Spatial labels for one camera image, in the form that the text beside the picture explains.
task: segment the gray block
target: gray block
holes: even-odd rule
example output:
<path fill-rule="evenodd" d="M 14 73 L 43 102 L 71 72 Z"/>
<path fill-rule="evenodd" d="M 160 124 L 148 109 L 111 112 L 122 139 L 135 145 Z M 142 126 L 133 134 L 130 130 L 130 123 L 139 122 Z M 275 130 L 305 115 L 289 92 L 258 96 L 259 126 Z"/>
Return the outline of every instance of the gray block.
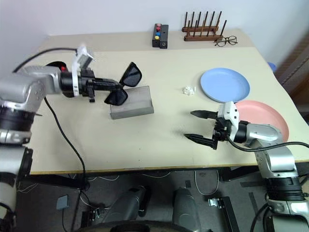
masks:
<path fill-rule="evenodd" d="M 112 119 L 134 117 L 154 113 L 149 86 L 126 89 L 128 98 L 120 106 L 111 105 Z"/>

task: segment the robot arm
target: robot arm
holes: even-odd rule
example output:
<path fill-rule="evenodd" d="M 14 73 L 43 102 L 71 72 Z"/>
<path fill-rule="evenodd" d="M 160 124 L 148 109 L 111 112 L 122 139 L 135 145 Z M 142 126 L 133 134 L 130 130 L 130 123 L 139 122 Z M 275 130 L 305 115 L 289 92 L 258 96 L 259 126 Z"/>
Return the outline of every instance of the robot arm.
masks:
<path fill-rule="evenodd" d="M 238 123 L 239 113 L 233 102 L 221 105 L 218 112 L 192 111 L 191 114 L 216 120 L 212 139 L 196 134 L 185 134 L 188 139 L 213 149 L 217 149 L 218 141 L 225 140 L 232 145 L 234 142 L 245 143 L 245 146 L 250 148 L 283 143 L 281 132 L 271 125 L 252 124 L 245 121 Z M 265 179 L 267 203 L 272 212 L 279 215 L 301 216 L 305 219 L 308 229 L 309 202 L 303 196 L 291 151 L 286 146 L 261 151 L 257 149 L 255 156 L 261 175 Z M 272 220 L 274 227 L 275 221 L 280 221 L 282 224 L 278 217 Z"/>
<path fill-rule="evenodd" d="M 110 91 L 105 103 L 121 105 L 128 98 L 123 87 L 134 87 L 141 80 L 141 72 L 133 62 L 120 82 L 96 78 L 87 68 L 92 59 L 86 48 L 80 47 L 72 72 L 59 67 L 30 66 L 1 79 L 0 231 L 9 231 L 14 224 L 16 184 L 29 175 L 32 164 L 33 151 L 23 145 L 30 141 L 31 125 L 45 96 L 63 93 L 71 98 L 81 94 L 94 102 L 95 90 L 105 90 Z"/>

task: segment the white wall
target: white wall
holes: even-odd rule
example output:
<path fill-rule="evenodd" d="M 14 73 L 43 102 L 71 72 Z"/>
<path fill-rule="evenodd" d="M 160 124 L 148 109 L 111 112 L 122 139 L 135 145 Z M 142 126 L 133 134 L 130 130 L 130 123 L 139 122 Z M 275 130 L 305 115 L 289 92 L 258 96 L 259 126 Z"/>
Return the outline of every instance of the white wall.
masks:
<path fill-rule="evenodd" d="M 279 65 L 309 29 L 308 0 L 3 0 L 6 49 L 30 51 L 48 35 L 151 31 L 153 24 L 180 30 L 186 11 L 223 11 L 227 28 L 247 33 L 267 61 Z"/>

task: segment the eyeglasses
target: eyeglasses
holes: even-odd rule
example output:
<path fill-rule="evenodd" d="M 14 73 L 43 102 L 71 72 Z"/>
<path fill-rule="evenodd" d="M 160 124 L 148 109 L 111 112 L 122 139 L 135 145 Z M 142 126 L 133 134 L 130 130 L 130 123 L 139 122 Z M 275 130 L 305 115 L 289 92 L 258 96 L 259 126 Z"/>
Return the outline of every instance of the eyeglasses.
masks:
<path fill-rule="evenodd" d="M 215 46 L 224 47 L 226 45 L 226 42 L 228 42 L 230 45 L 238 44 L 236 36 L 232 35 L 230 37 L 223 37 L 221 40 L 217 39 L 214 41 L 216 44 Z"/>

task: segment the wooden rack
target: wooden rack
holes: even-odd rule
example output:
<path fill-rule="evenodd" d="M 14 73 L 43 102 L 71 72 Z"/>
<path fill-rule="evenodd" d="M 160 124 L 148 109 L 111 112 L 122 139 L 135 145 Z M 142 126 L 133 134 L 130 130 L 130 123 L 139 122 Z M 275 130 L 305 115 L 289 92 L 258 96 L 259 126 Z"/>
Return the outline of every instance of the wooden rack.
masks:
<path fill-rule="evenodd" d="M 195 12 L 192 13 L 192 18 L 191 20 L 188 21 L 188 24 L 187 24 L 188 12 L 185 13 L 184 27 L 182 28 L 182 32 L 186 32 L 186 35 L 184 36 L 184 41 L 215 41 L 215 40 L 220 40 L 223 38 L 222 34 L 223 34 L 227 20 L 224 22 L 221 34 L 220 35 L 216 34 L 216 32 L 219 29 L 219 22 L 220 22 L 222 11 L 220 11 L 219 13 L 219 17 L 217 19 L 217 23 L 215 26 L 212 26 L 215 11 L 212 13 L 211 21 L 209 25 L 206 25 L 207 16 L 208 16 L 208 12 L 206 12 L 205 19 L 203 20 L 203 23 L 201 26 L 199 23 L 200 23 L 202 12 L 201 11 L 199 12 L 198 20 L 195 21 L 195 25 L 193 25 L 194 13 Z"/>

